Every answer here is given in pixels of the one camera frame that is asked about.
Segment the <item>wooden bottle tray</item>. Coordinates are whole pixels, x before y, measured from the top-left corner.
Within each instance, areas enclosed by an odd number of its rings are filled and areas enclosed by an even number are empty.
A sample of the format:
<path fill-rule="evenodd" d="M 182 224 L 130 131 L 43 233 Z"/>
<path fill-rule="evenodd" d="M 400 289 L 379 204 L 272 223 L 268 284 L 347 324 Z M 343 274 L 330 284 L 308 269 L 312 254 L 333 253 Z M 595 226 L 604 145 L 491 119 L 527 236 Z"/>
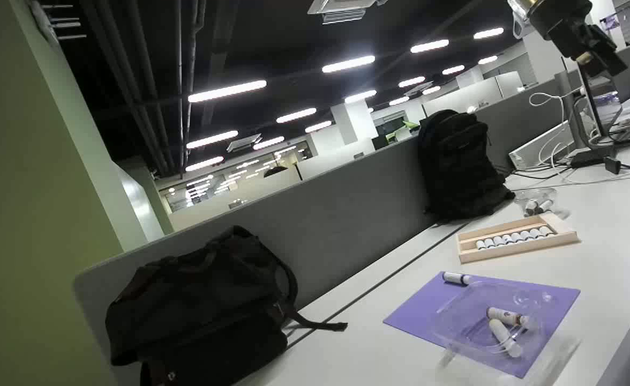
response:
<path fill-rule="evenodd" d="M 578 239 L 575 229 L 562 217 L 547 212 L 493 226 L 463 231 L 457 239 L 463 264 L 521 254 Z"/>

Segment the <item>grey desk partition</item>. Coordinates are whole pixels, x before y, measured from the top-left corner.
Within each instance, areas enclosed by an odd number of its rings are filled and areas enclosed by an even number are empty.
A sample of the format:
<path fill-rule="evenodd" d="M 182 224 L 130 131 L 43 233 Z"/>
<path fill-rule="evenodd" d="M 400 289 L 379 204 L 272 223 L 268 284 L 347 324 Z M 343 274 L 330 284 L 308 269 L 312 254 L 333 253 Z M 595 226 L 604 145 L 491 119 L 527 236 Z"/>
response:
<path fill-rule="evenodd" d="M 507 177 L 507 153 L 544 133 L 558 114 L 548 104 L 534 106 L 532 96 L 518 91 L 473 116 L 488 127 L 487 153 Z M 294 269 L 296 309 L 312 301 L 437 223 L 425 212 L 416 136 L 88 268 L 74 278 L 85 322 L 109 342 L 107 306 L 138 265 L 191 253 L 234 224 L 245 226 Z"/>

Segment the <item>black backpack far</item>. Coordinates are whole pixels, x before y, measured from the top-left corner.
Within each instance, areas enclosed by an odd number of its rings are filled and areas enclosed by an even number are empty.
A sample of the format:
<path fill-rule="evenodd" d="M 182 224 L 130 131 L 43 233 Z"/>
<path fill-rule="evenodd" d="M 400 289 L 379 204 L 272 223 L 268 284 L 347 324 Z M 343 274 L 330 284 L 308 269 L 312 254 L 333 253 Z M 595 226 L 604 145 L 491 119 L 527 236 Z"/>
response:
<path fill-rule="evenodd" d="M 434 112 L 416 142 L 425 212 L 439 223 L 488 217 L 514 199 L 487 153 L 488 127 L 473 114 Z"/>

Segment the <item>large black backpack near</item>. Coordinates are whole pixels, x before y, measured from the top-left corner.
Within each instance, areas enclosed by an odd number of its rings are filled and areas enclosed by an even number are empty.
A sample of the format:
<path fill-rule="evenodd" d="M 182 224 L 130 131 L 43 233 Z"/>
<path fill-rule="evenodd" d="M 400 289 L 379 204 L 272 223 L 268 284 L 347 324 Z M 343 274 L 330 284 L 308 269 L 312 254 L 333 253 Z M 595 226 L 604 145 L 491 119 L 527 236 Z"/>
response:
<path fill-rule="evenodd" d="M 286 350 L 282 328 L 343 333 L 296 309 L 294 269 L 245 226 L 135 269 L 109 301 L 113 367 L 140 364 L 138 386 L 234 386 Z"/>

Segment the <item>white bottle on mat edge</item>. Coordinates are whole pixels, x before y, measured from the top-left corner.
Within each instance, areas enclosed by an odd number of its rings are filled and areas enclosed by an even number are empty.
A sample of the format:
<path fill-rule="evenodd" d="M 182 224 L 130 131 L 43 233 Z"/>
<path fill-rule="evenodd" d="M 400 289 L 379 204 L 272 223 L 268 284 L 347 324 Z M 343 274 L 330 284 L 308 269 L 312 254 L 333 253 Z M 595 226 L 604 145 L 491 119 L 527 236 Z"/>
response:
<path fill-rule="evenodd" d="M 469 284 L 469 276 L 466 274 L 460 274 L 460 271 L 442 271 L 442 278 L 449 284 L 460 284 L 460 286 L 466 286 Z"/>

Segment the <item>purple mat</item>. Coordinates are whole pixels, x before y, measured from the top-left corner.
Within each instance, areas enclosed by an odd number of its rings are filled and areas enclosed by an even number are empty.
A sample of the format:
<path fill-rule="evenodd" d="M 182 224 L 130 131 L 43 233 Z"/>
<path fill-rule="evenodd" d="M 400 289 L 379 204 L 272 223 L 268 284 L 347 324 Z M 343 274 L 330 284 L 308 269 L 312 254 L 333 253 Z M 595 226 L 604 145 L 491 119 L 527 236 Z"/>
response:
<path fill-rule="evenodd" d="M 434 274 L 384 324 L 523 380 L 578 295 L 571 286 L 477 274 L 466 274 L 466 282 L 457 284 Z M 493 337 L 491 309 L 509 310 L 527 322 L 525 328 L 505 324 L 523 350 L 518 357 Z"/>

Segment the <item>clear plastic bowl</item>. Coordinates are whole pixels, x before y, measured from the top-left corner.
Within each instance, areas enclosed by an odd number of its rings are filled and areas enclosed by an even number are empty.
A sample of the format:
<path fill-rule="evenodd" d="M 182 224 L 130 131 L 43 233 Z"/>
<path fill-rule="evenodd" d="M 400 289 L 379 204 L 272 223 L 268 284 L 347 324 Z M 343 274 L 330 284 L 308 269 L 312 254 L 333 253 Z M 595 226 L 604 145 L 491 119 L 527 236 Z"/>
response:
<path fill-rule="evenodd" d="M 568 218 L 570 212 L 557 205 L 557 190 L 552 187 L 518 188 L 514 202 L 521 205 L 525 217 L 557 214 Z"/>

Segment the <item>clear plastic container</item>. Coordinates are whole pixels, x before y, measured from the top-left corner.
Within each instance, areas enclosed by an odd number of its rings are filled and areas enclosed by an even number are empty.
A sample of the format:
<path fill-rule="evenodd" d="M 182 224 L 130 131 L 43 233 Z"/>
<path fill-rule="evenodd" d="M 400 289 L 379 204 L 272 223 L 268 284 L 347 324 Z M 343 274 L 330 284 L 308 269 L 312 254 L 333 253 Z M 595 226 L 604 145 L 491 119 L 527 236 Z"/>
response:
<path fill-rule="evenodd" d="M 525 359 L 544 345 L 552 306 L 539 289 L 476 282 L 437 310 L 433 333 L 454 354 Z"/>

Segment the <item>white bottle in container upper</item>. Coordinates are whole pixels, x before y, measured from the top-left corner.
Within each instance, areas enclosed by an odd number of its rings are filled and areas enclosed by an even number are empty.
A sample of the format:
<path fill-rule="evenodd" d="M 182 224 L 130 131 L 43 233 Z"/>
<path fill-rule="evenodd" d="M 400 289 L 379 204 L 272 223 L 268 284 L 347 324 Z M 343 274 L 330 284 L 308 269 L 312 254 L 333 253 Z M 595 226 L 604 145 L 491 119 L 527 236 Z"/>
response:
<path fill-rule="evenodd" d="M 488 306 L 487 309 L 487 314 L 491 320 L 499 320 L 507 326 L 518 326 L 518 328 L 532 328 L 534 326 L 534 320 L 525 312 L 515 312 L 515 310 L 507 310 L 507 309 L 499 309 L 499 306 Z"/>

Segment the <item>white bottle in container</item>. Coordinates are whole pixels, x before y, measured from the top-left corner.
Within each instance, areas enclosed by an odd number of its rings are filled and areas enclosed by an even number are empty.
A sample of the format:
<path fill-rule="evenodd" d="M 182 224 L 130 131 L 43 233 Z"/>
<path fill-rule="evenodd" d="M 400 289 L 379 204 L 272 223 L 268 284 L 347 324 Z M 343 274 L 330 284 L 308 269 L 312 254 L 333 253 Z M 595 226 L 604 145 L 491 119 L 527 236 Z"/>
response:
<path fill-rule="evenodd" d="M 507 326 L 518 326 L 518 328 L 532 328 L 534 326 L 534 320 L 525 312 L 515 312 L 515 310 L 507 310 L 507 309 L 499 309 L 499 306 L 488 306 L 487 309 L 487 314 L 491 320 L 499 320 Z"/>
<path fill-rule="evenodd" d="M 509 330 L 499 320 L 488 320 L 488 330 L 509 357 L 521 357 L 523 346 L 509 337 Z"/>

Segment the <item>white bottle in container lower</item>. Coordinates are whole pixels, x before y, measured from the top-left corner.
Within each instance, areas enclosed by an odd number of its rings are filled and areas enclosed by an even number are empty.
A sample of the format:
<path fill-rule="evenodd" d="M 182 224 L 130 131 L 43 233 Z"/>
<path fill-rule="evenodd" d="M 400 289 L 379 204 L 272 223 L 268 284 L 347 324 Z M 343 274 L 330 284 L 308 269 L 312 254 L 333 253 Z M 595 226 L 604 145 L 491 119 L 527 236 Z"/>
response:
<path fill-rule="evenodd" d="M 509 337 L 509 330 L 499 320 L 488 320 L 488 330 L 509 357 L 521 357 L 523 346 Z"/>

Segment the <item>white power strip box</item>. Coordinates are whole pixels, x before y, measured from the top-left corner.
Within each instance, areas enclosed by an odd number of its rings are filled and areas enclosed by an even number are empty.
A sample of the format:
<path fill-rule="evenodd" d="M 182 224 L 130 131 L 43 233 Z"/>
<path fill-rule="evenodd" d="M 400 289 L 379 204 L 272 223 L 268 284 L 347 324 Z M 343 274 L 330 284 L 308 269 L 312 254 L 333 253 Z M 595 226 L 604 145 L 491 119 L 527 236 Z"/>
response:
<path fill-rule="evenodd" d="M 570 121 L 564 119 L 537 136 L 525 142 L 509 152 L 515 172 L 534 169 L 550 163 L 558 152 L 574 143 Z"/>

